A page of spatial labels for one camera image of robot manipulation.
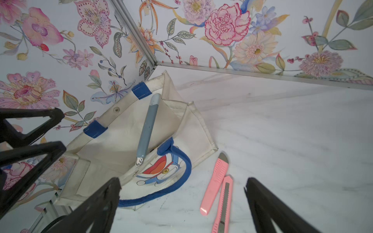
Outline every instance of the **gray stylus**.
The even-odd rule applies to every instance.
[[[140,166],[148,152],[151,132],[153,131],[154,122],[158,111],[161,94],[154,94],[151,97],[148,113],[146,114],[144,126],[142,128],[139,145],[136,152],[136,167]]]

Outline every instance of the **marble countertop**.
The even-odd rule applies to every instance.
[[[321,232],[373,229],[373,91],[158,66],[194,101],[219,147],[177,191],[137,211],[117,209],[116,232],[211,232],[199,207],[219,152],[234,178],[229,232],[254,233],[244,193],[257,178]]]

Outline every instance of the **white tote bag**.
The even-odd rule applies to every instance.
[[[136,167],[136,150],[152,94],[160,93],[150,151]],[[119,177],[119,207],[143,203],[178,189],[191,169],[217,151],[193,102],[183,102],[166,71],[139,83],[87,126],[68,146],[78,158],[58,205],[78,206],[112,177]]]

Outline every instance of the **floral wallpaper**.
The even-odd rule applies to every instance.
[[[123,2],[159,62],[373,85],[373,0]]]
[[[143,31],[154,50],[162,50]],[[153,67],[114,15],[108,0],[0,1],[0,108],[49,109],[65,113],[41,140],[65,145],[86,126],[148,79]],[[28,133],[48,119],[9,119]],[[11,149],[0,144],[0,151]],[[43,157],[1,169],[11,188]],[[60,157],[1,220],[5,232],[27,232],[52,195],[61,190],[76,163]]]

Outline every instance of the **metal edge strip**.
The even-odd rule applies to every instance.
[[[145,57],[149,60],[152,66],[157,64],[157,59],[155,55],[150,51],[148,44],[146,43],[144,37],[142,36],[140,30],[137,28],[135,21],[132,19],[129,11],[127,10],[126,6],[124,5],[122,0],[110,0],[122,20],[125,22],[126,26],[130,30],[131,34],[133,35],[135,41],[133,41],[139,51],[145,55]]]
[[[218,72],[218,73],[227,73],[227,74],[231,74],[231,75],[252,76],[252,77],[259,77],[259,78],[269,78],[269,79],[277,79],[277,80],[285,80],[285,81],[293,81],[293,82],[305,82],[305,83],[319,84],[319,85],[325,85],[325,86],[337,86],[337,87],[344,87],[344,88],[352,88],[352,89],[361,89],[361,90],[373,91],[373,86],[363,85],[363,84],[351,84],[351,83],[346,83],[346,82],[337,82],[337,81],[334,82],[334,81],[328,81],[328,80],[306,79],[306,78],[298,78],[298,77],[294,77],[294,76],[279,76],[279,75],[255,73],[255,72],[248,72],[248,71],[239,71],[239,70],[230,70],[230,69],[217,69],[217,68],[209,68],[209,67],[204,67],[204,66],[188,66],[188,65],[162,63],[162,62],[158,62],[157,65],[158,66],[184,68],[184,69],[192,69],[192,70]]]

